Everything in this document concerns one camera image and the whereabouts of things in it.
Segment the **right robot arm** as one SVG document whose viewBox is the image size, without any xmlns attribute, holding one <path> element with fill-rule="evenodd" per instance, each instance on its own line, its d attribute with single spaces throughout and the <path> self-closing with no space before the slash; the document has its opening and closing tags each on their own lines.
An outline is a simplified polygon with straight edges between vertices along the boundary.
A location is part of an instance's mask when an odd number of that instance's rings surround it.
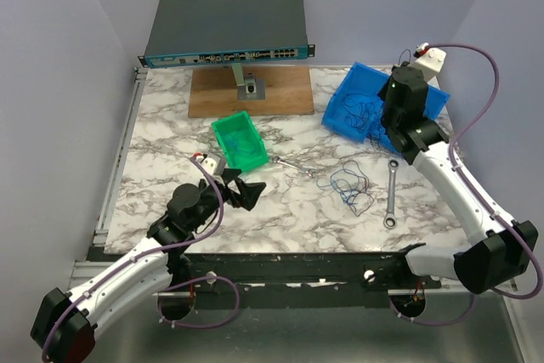
<svg viewBox="0 0 544 363">
<path fill-rule="evenodd" d="M 394 68 L 378 95 L 384 103 L 381 123 L 393 147 L 438 191 L 469 243 L 408 250 L 391 267 L 393 282 L 408 288 L 433 275 L 480 294 L 522 275 L 534 256 L 538 231 L 490 198 L 462 165 L 443 128 L 426 116 L 428 84 L 422 72 L 408 65 Z"/>
</svg>

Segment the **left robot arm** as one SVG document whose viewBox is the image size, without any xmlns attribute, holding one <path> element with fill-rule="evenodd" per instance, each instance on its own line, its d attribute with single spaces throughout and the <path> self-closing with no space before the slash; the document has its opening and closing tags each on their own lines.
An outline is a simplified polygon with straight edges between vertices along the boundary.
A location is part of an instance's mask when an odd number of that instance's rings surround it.
<svg viewBox="0 0 544 363">
<path fill-rule="evenodd" d="M 253 210 L 266 184 L 245 183 L 240 170 L 226 169 L 218 179 L 204 173 L 198 184 L 182 184 L 164 214 L 132 250 L 80 286 L 48 292 L 31 329 L 44 362 L 82 362 L 98 336 L 115 320 L 154 292 L 191 286 L 184 265 L 187 247 L 199 241 L 198 228 L 222 223 L 225 205 Z"/>
</svg>

